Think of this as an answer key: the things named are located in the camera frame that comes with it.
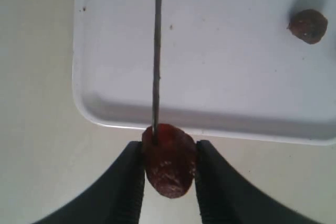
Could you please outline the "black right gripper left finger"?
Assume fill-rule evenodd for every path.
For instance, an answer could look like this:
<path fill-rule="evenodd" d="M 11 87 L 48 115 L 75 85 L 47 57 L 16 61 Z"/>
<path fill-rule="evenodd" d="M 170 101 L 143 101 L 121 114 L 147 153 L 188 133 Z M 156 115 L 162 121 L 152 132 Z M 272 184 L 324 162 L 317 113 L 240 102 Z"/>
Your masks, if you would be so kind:
<path fill-rule="evenodd" d="M 139 223 L 144 196 L 141 142 L 130 142 L 89 188 L 38 223 Z"/>

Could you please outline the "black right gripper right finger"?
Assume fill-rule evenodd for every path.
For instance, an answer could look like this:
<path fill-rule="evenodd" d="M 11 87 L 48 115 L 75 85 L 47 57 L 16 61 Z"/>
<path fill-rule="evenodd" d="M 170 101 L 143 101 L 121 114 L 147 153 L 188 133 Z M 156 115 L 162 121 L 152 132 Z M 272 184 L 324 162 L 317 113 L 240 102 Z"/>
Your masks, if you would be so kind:
<path fill-rule="evenodd" d="M 202 223 L 314 223 L 251 184 L 210 141 L 198 141 L 196 147 L 195 186 Z"/>

